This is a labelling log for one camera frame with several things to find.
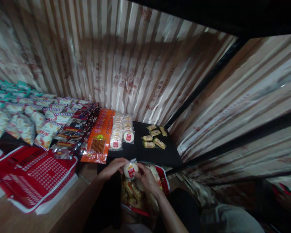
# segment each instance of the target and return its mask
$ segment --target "beige curtain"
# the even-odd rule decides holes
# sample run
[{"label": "beige curtain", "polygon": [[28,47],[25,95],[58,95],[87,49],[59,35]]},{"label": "beige curtain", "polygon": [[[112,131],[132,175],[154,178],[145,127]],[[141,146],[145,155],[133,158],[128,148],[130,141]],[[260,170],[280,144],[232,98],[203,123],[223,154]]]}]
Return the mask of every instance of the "beige curtain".
[{"label": "beige curtain", "polygon": [[0,1],[0,77],[166,123],[236,38],[118,0]]}]

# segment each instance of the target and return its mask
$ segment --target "wooden surface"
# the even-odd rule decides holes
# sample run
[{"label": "wooden surface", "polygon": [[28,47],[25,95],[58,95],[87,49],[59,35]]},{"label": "wooden surface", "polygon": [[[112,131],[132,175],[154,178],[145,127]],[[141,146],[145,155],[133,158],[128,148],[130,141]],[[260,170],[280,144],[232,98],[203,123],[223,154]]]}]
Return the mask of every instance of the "wooden surface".
[{"label": "wooden surface", "polygon": [[24,214],[5,196],[0,199],[0,233],[3,232],[81,232],[91,210],[87,199],[95,191],[89,183],[97,175],[97,165],[87,163],[79,179],[45,215]]}]

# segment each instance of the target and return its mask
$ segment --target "small square snack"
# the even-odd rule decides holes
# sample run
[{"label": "small square snack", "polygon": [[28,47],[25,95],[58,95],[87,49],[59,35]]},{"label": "small square snack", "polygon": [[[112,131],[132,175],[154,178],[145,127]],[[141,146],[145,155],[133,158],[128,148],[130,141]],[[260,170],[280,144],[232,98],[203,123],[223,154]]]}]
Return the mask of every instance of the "small square snack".
[{"label": "small square snack", "polygon": [[150,126],[147,127],[147,129],[148,129],[149,131],[154,130],[154,129],[156,129],[156,128],[157,128],[156,125],[150,125]]},{"label": "small square snack", "polygon": [[155,138],[153,141],[156,145],[158,145],[160,148],[162,148],[163,150],[166,148],[166,144],[163,143],[160,139]]},{"label": "small square snack", "polygon": [[157,130],[153,130],[150,132],[151,136],[154,137],[154,136],[157,136],[159,134],[161,134],[161,131],[159,131],[158,129]]}]

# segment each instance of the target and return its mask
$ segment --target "pile of snacks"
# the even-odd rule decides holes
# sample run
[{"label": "pile of snacks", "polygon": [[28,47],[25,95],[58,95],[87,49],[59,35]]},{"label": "pile of snacks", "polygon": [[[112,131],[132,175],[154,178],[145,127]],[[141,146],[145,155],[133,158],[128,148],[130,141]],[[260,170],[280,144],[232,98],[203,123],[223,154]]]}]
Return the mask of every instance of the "pile of snacks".
[{"label": "pile of snacks", "polygon": [[0,79],[0,138],[7,132],[15,139],[49,150],[56,137],[68,143],[59,144],[66,149],[81,140],[88,129],[85,123],[95,110],[98,115],[99,107],[99,103],[88,100],[41,93],[22,81],[12,84]]},{"label": "pile of snacks", "polygon": [[122,150],[122,142],[134,143],[133,118],[116,113],[113,116],[110,150]]},{"label": "pile of snacks", "polygon": [[166,148],[166,144],[163,143],[158,138],[153,138],[159,134],[162,134],[162,136],[167,137],[167,132],[163,126],[159,126],[159,129],[157,129],[156,125],[150,125],[147,127],[149,130],[150,135],[146,135],[141,137],[143,140],[142,144],[145,148],[155,148],[155,145],[162,148],[163,150]]},{"label": "pile of snacks", "polygon": [[87,143],[82,146],[86,147],[82,152],[82,162],[106,163],[114,114],[113,110],[101,110]]}]

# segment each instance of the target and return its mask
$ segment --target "table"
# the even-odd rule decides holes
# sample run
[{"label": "table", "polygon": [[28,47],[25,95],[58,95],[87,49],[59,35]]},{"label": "table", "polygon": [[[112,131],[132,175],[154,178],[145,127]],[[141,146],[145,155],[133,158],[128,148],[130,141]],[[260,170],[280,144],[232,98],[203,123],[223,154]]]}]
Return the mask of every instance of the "table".
[{"label": "table", "polygon": [[145,148],[143,146],[141,137],[149,135],[149,130],[146,128],[149,125],[133,121],[135,131],[134,144],[123,142],[123,150],[109,151],[108,156],[113,158],[124,157],[128,160],[136,158],[138,162],[152,163],[172,168],[181,166],[183,164],[182,159],[167,130],[167,137],[162,136],[162,134],[155,136],[166,144],[165,150],[161,148]]}]

